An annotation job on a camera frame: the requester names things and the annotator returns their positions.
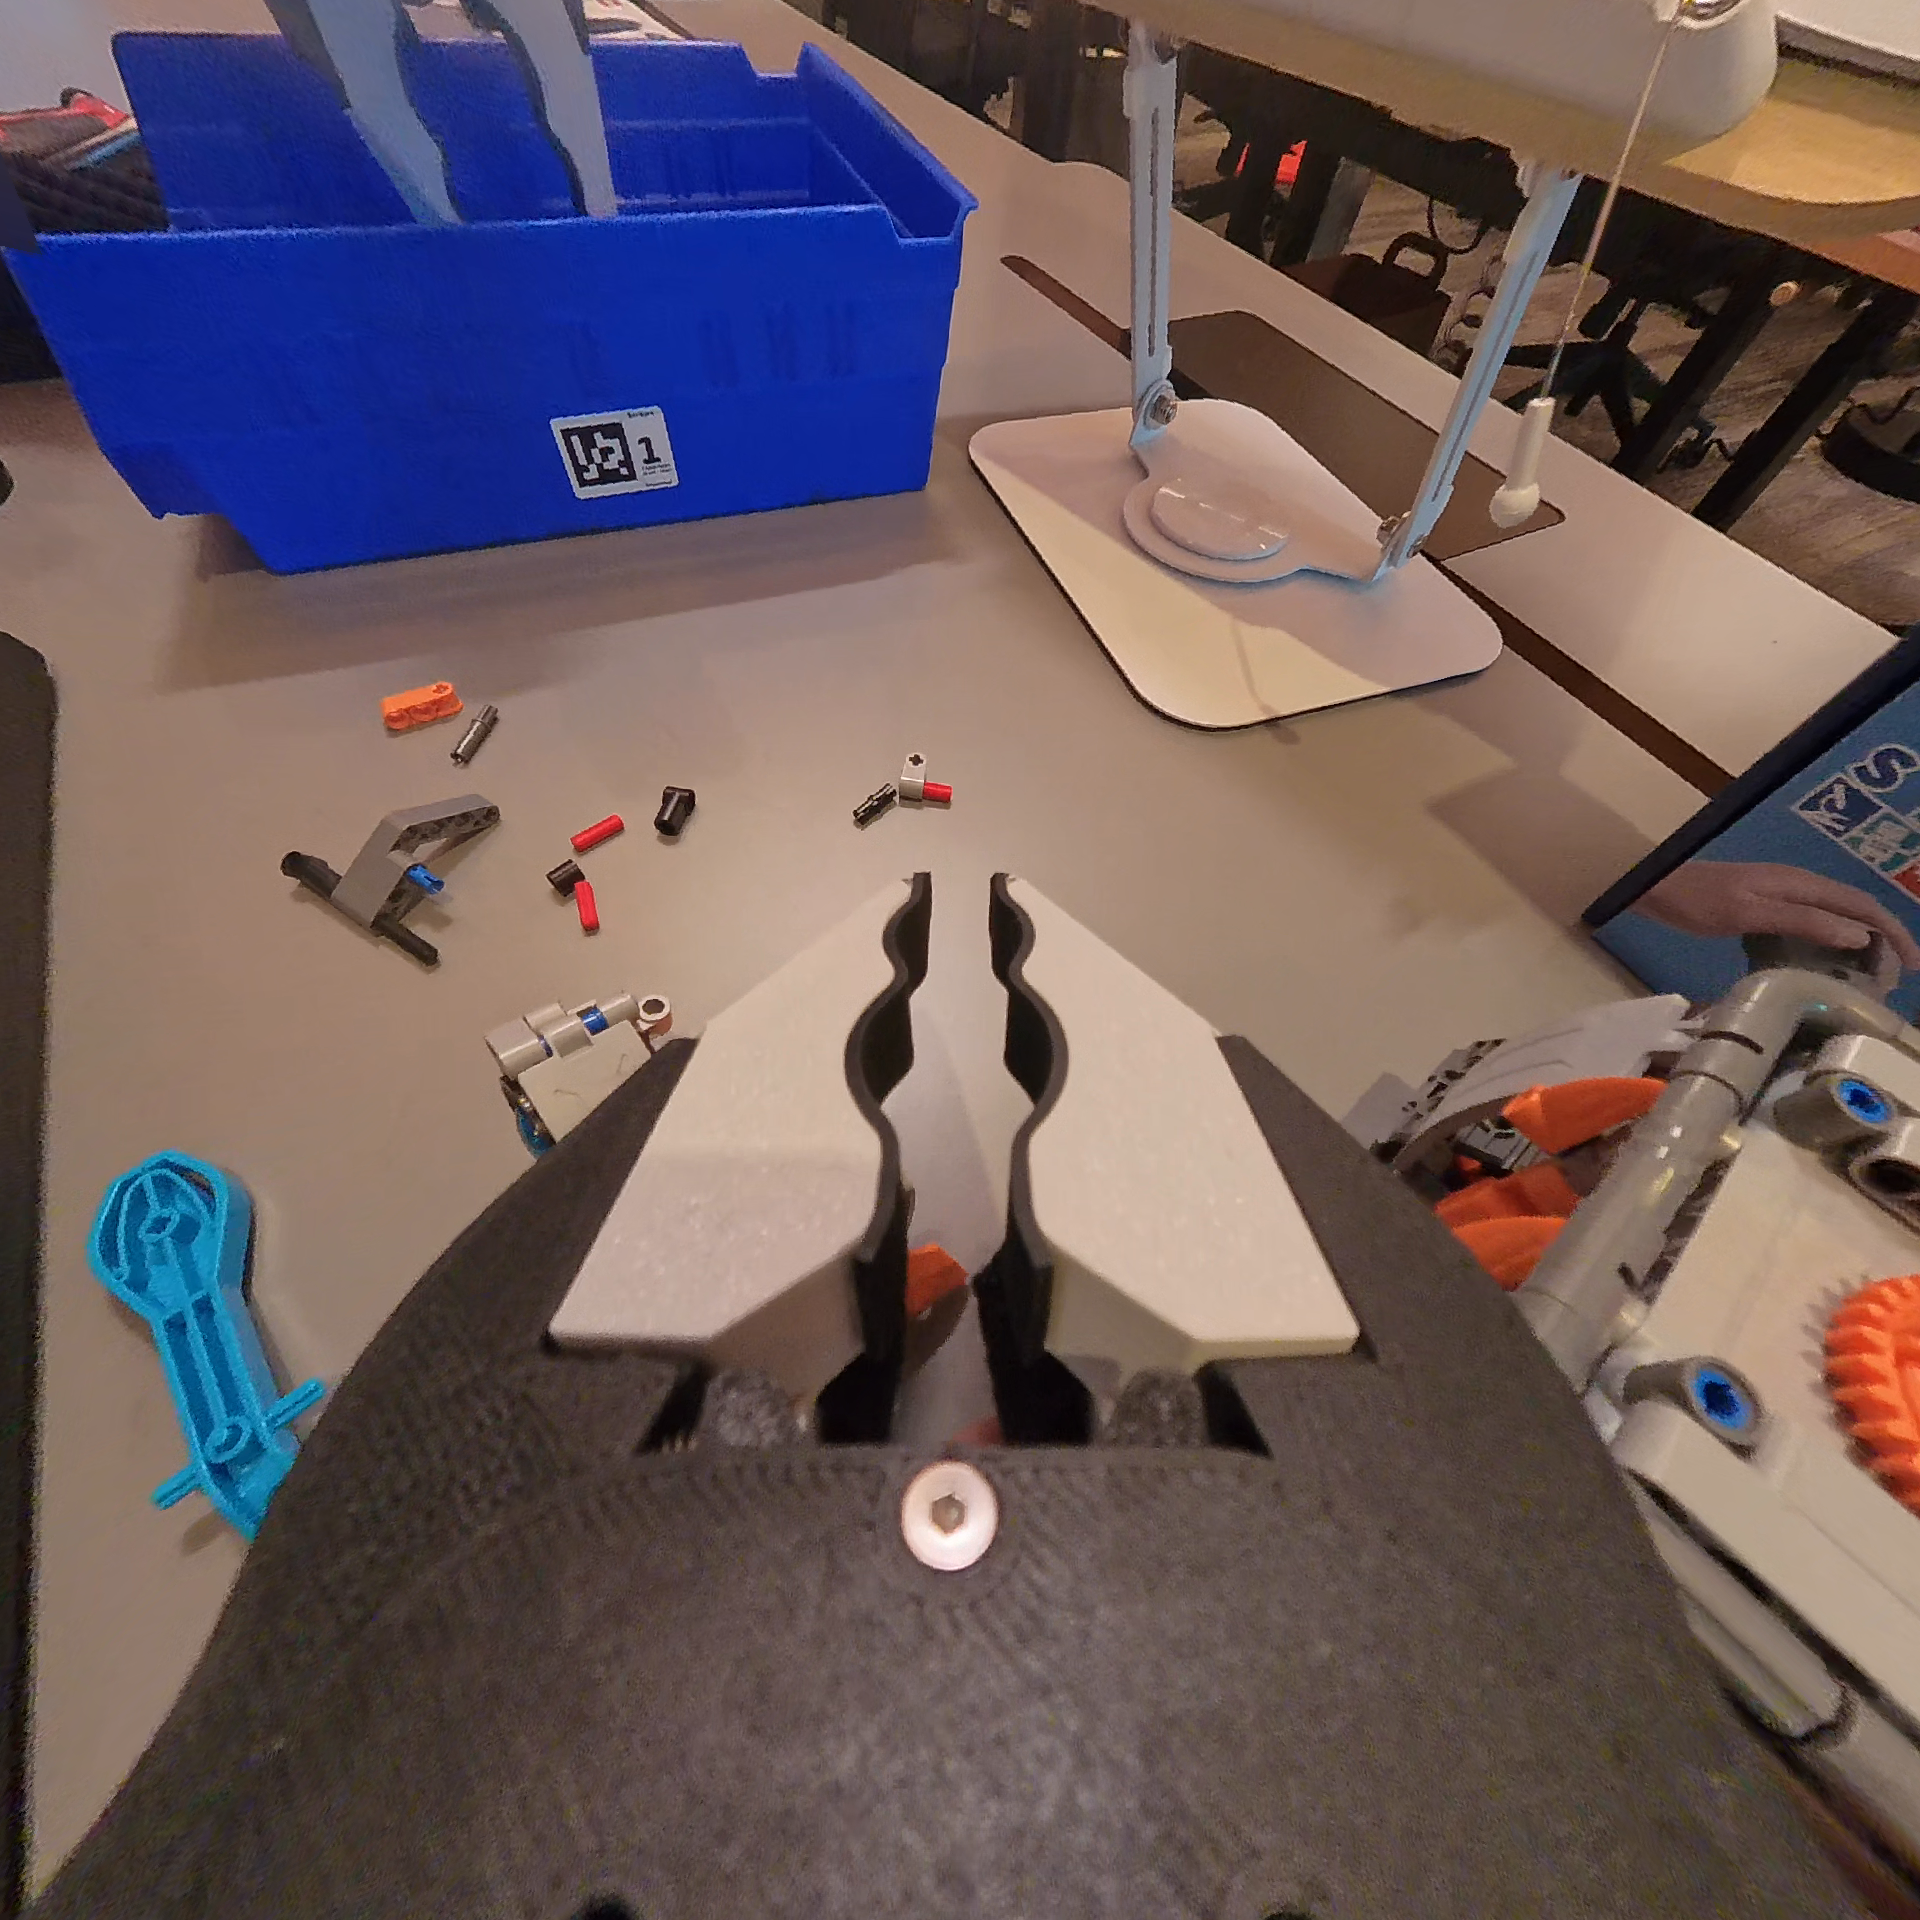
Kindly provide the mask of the white red black connector piece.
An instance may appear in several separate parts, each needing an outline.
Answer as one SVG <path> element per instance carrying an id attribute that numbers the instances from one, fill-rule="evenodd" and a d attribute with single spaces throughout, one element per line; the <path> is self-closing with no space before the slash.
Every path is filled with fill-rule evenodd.
<path id="1" fill-rule="evenodd" d="M 899 782 L 884 782 L 853 802 L 853 829 L 871 829 L 894 809 L 948 809 L 955 788 L 929 773 L 929 750 L 906 750 Z"/>

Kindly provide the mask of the tracked toy robot body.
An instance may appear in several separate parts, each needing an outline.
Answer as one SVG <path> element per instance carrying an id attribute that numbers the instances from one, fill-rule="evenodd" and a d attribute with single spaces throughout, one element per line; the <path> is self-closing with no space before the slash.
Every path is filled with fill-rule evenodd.
<path id="1" fill-rule="evenodd" d="M 1380 1080 L 1347 1133 L 1429 1200 L 1500 1186 L 1479 1257 L 1528 1271 L 1717 1687 L 1916 1915 L 1916 1014 L 1862 953 L 1749 965 Z"/>

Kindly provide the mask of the grey orange toy robot head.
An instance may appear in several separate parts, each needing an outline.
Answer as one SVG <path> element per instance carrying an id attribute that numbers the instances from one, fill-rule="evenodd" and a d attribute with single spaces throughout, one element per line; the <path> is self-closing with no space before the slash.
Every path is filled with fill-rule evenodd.
<path id="1" fill-rule="evenodd" d="M 849 1080 L 853 1014 L 778 1014 L 739 998 L 687 1053 L 661 991 L 538 1002 L 489 1034 L 501 1089 L 536 1153 L 583 1129 L 647 1069 L 680 1069 L 551 1336 L 661 1346 L 785 1375 L 793 1389 L 884 1354 L 906 1319 L 919 1364 L 960 1319 L 968 1271 L 945 1245 L 884 1249 L 884 1113 Z"/>

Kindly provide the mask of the white stand base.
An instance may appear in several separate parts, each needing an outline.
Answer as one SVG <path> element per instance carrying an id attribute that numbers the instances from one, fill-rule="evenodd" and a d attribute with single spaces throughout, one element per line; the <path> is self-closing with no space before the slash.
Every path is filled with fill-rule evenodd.
<path id="1" fill-rule="evenodd" d="M 970 466 L 1128 689 L 1188 729 L 1252 729 L 1485 671 L 1500 626 L 1429 536 L 1472 452 L 1585 180 L 1784 242 L 1916 225 L 1916 4 L 1113 4 L 1128 15 L 1128 404 L 991 418 Z M 1284 425 L 1175 390 L 1178 47 L 1331 85 L 1504 143 L 1523 213 L 1496 308 L 1398 512 L 1372 512 Z"/>

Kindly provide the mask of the black waffle foam pad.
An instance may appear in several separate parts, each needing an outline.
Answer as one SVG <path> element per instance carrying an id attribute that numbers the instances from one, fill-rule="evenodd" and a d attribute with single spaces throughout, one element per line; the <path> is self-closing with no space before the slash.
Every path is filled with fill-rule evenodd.
<path id="1" fill-rule="evenodd" d="M 35 235 L 171 232 L 142 137 L 110 152 L 5 152 L 5 173 Z"/>

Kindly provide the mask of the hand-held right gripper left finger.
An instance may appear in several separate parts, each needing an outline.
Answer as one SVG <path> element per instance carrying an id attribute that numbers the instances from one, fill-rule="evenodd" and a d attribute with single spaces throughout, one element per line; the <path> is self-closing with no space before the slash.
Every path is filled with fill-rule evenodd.
<path id="1" fill-rule="evenodd" d="M 822 1438 L 890 1438 L 909 1186 L 884 1100 L 917 1069 L 929 927 L 933 875 L 899 875 L 710 1023 L 551 1339 L 754 1371 Z"/>

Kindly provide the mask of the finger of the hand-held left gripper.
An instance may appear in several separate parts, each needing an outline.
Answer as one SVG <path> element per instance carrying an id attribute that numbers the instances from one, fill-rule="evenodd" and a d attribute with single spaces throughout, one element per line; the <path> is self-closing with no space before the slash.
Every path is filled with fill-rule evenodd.
<path id="1" fill-rule="evenodd" d="M 449 162 L 407 85 L 397 0 L 270 0 L 281 39 L 339 92 L 356 137 L 421 225 L 458 225 Z"/>
<path id="2" fill-rule="evenodd" d="M 609 119 L 577 0 L 464 0 L 464 24 L 521 60 L 538 131 L 565 169 L 583 217 L 617 217 Z"/>

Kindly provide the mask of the black toy axle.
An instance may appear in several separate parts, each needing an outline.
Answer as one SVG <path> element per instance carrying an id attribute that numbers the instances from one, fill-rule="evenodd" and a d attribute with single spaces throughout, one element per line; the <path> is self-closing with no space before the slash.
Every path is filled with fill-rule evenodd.
<path id="1" fill-rule="evenodd" d="M 302 892 L 339 906 L 344 875 L 320 851 L 284 851 L 281 875 L 291 875 Z M 438 969 L 438 943 L 417 936 L 407 921 L 359 921 L 370 936 L 394 943 L 417 965 Z"/>

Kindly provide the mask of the grey bent toy beam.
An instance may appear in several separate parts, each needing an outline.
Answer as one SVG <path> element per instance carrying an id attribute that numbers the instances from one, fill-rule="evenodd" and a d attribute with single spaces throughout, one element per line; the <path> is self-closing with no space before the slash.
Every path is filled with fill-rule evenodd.
<path id="1" fill-rule="evenodd" d="M 346 911 L 346 921 L 409 921 L 421 892 L 407 879 L 407 865 L 430 869 L 430 856 L 495 826 L 501 802 L 478 790 L 383 816 L 344 869 L 339 911 Z"/>

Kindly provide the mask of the blue toy kit box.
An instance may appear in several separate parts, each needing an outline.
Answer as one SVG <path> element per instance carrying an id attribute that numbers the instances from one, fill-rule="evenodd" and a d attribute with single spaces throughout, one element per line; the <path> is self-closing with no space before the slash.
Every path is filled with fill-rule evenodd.
<path id="1" fill-rule="evenodd" d="M 1823 950 L 1916 1023 L 1920 626 L 1616 875 L 1585 927 L 1652 991 L 1703 1002 Z"/>

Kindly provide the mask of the blue plastic toy tool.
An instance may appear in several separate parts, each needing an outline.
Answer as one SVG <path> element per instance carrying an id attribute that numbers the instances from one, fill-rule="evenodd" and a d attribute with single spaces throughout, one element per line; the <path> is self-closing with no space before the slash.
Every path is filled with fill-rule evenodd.
<path id="1" fill-rule="evenodd" d="M 208 1500 L 261 1537 L 326 1382 L 281 1389 L 255 1319 L 255 1198 L 211 1163 L 155 1153 L 117 1171 L 89 1224 L 89 1276 L 151 1328 L 184 1465 L 151 1505 Z"/>

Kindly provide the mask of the black studded mat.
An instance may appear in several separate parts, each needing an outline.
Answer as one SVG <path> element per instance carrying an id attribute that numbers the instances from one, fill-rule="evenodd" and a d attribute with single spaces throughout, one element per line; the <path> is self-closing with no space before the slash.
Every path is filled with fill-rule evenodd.
<path id="1" fill-rule="evenodd" d="M 59 681 L 0 639 L 0 1915 L 28 1885 Z"/>

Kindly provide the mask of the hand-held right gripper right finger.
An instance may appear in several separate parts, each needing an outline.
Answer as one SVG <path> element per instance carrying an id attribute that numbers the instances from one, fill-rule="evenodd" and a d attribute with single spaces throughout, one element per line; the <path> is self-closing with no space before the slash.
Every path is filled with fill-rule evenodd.
<path id="1" fill-rule="evenodd" d="M 1049 906 L 991 879 L 1005 989 L 1005 1240 L 983 1346 L 1005 1445 L 1089 1445 L 1137 1382 L 1351 1356 L 1359 1314 L 1271 1145 L 1232 1037 Z"/>

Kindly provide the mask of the blue plastic bin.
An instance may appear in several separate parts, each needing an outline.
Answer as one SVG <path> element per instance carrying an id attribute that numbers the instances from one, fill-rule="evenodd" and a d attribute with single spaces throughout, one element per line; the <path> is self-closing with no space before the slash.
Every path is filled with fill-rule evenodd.
<path id="1" fill-rule="evenodd" d="M 822 47 L 599 39 L 617 217 L 501 39 L 407 50 L 464 225 L 421 225 L 277 32 L 117 32 L 163 232 L 24 298 L 151 518 L 270 575 L 917 495 L 975 196 Z"/>

